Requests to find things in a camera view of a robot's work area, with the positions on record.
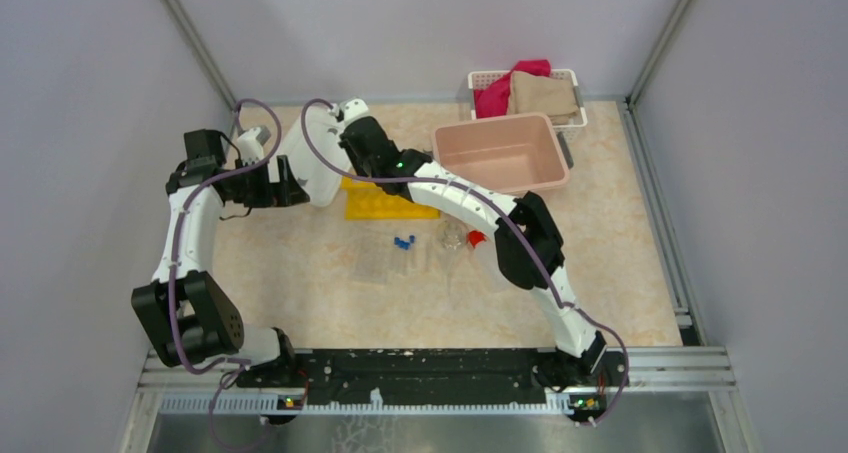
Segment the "yellow test tube rack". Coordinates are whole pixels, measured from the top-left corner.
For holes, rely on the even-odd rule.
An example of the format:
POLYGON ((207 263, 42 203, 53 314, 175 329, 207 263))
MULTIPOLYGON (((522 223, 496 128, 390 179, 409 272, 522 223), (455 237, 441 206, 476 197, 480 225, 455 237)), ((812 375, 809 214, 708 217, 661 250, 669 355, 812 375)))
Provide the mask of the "yellow test tube rack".
POLYGON ((341 189, 347 194, 347 220, 430 220, 439 219, 439 210, 414 204, 400 196, 385 193, 370 182, 343 177, 341 189))

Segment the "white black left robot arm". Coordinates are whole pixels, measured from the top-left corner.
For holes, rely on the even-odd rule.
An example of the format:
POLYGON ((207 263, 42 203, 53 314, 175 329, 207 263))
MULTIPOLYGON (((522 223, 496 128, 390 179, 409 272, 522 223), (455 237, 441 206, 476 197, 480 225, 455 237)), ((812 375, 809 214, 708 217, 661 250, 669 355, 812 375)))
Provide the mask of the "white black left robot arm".
POLYGON ((259 369, 277 387, 292 384, 300 361, 279 328, 249 327, 212 276, 215 235, 227 203, 248 211, 304 204, 284 155, 260 161, 271 134, 255 127, 228 138, 201 129, 184 136, 186 158, 169 176, 170 220, 160 263, 131 305, 167 367, 203 374, 223 363, 259 369))

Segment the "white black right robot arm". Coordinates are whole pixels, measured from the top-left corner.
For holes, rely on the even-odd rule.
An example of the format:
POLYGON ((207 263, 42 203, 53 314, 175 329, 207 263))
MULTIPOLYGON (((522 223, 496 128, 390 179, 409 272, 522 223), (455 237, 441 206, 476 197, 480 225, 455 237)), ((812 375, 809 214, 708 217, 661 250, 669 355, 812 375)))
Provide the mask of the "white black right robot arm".
POLYGON ((556 349, 565 355, 567 379, 588 385, 599 376, 606 340, 577 304, 563 237, 538 194, 499 193, 450 172, 427 153, 399 149, 369 114, 345 120, 339 144, 363 179, 481 232, 494 249, 500 275, 529 292, 543 312, 556 349))

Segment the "white plastic tray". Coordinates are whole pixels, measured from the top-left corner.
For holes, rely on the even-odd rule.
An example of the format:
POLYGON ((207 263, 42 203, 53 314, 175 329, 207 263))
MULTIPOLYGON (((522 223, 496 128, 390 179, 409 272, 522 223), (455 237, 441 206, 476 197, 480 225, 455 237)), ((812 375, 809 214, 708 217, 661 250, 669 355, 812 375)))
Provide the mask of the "white plastic tray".
MULTIPOLYGON (((343 126, 324 121, 307 121, 307 136, 313 146, 331 165, 349 172, 352 168, 347 153, 339 146, 343 126)), ((286 157, 291 175, 309 196, 316 207, 329 206, 336 197, 342 176, 327 167, 309 148, 300 124, 293 125, 285 134, 274 157, 269 162, 269 179, 279 182, 282 166, 278 160, 286 157)))

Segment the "blue capped small tubes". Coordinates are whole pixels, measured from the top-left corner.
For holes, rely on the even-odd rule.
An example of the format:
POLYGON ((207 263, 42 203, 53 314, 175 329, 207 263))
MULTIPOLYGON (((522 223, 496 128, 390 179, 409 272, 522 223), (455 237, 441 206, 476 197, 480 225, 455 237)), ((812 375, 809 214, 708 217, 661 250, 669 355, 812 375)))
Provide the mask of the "blue capped small tubes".
POLYGON ((393 239, 393 244, 401 250, 409 251, 415 245, 416 241, 417 239, 415 235, 409 235, 406 238, 395 237, 393 239))

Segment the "red cloth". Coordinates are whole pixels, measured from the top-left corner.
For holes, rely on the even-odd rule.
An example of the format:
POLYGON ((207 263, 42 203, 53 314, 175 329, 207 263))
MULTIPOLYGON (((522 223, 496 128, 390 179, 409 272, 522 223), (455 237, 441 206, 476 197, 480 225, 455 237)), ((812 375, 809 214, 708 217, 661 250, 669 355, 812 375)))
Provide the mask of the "red cloth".
POLYGON ((551 64, 547 59, 521 60, 513 68, 486 88, 473 91, 475 113, 478 118, 490 118, 507 114, 511 76, 515 72, 548 77, 551 64))

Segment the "pink plastic tub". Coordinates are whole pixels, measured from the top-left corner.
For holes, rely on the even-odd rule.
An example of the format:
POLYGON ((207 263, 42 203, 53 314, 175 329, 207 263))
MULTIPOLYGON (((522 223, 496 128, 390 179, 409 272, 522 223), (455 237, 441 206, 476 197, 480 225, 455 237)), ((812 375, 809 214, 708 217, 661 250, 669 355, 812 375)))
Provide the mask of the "pink plastic tub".
POLYGON ((433 132, 431 145, 445 169, 500 193, 561 188, 570 180, 561 142, 539 113, 443 126, 433 132))

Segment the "beige cloth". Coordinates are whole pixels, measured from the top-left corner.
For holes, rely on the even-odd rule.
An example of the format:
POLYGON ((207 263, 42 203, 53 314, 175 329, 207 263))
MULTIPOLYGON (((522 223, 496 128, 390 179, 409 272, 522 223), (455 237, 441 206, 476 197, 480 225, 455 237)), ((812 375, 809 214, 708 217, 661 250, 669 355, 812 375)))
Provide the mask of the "beige cloth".
POLYGON ((508 115, 540 113, 552 124, 565 125, 579 115, 570 75, 563 78, 515 72, 511 76, 508 115))

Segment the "white perforated basket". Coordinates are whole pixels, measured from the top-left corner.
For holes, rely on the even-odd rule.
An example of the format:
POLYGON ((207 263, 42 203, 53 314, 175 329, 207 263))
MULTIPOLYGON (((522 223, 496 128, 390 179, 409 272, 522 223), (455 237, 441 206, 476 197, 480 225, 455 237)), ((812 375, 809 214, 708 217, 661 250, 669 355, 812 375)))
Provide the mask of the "white perforated basket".
POLYGON ((587 123, 576 74, 545 61, 523 61, 510 70, 472 71, 467 87, 476 118, 539 113, 559 129, 587 123))

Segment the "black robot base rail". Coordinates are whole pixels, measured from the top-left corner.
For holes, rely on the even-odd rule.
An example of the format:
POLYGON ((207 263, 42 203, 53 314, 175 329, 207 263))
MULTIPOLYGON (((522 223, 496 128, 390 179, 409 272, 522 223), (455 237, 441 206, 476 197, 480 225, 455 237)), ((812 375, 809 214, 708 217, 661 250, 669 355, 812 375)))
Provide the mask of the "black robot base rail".
POLYGON ((539 405, 546 393, 628 384, 624 357, 606 351, 594 369, 550 348, 314 349, 253 367, 240 388, 300 388, 314 406, 539 405))

